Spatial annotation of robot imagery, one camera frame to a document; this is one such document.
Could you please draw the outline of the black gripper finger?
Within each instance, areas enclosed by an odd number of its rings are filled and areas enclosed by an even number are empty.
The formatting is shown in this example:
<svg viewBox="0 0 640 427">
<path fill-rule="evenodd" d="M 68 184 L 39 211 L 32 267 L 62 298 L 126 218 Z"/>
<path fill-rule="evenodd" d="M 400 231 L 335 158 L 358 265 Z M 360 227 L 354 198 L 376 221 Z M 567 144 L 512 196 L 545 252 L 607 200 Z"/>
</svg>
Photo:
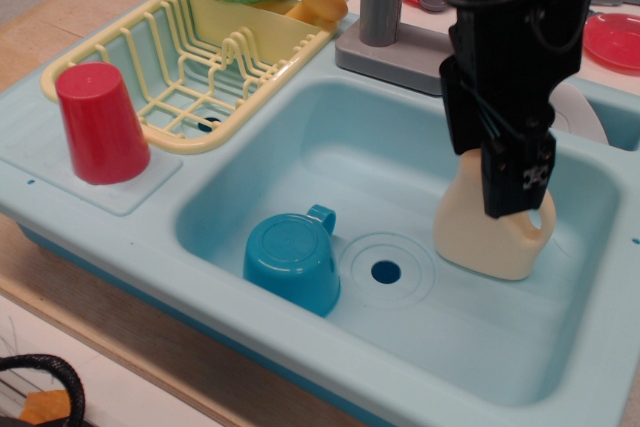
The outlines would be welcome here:
<svg viewBox="0 0 640 427">
<path fill-rule="evenodd" d="M 454 56 L 440 65 L 442 96 L 451 145 L 457 155 L 482 148 L 500 153 L 500 127 L 490 105 L 469 88 Z"/>
<path fill-rule="evenodd" d="M 499 136 L 481 144 L 485 213 L 494 219 L 541 207 L 555 165 L 556 139 Z"/>
</svg>

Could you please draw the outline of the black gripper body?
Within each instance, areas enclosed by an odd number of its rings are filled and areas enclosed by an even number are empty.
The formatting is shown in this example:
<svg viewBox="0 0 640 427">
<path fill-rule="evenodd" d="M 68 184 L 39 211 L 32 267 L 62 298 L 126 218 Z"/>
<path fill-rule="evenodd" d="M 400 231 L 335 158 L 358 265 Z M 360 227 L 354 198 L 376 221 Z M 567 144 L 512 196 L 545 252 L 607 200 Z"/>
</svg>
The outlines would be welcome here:
<svg viewBox="0 0 640 427">
<path fill-rule="evenodd" d="M 529 139 L 554 121 L 549 97 L 581 64 L 590 0 L 446 0 L 463 77 L 495 113 L 500 136 Z"/>
</svg>

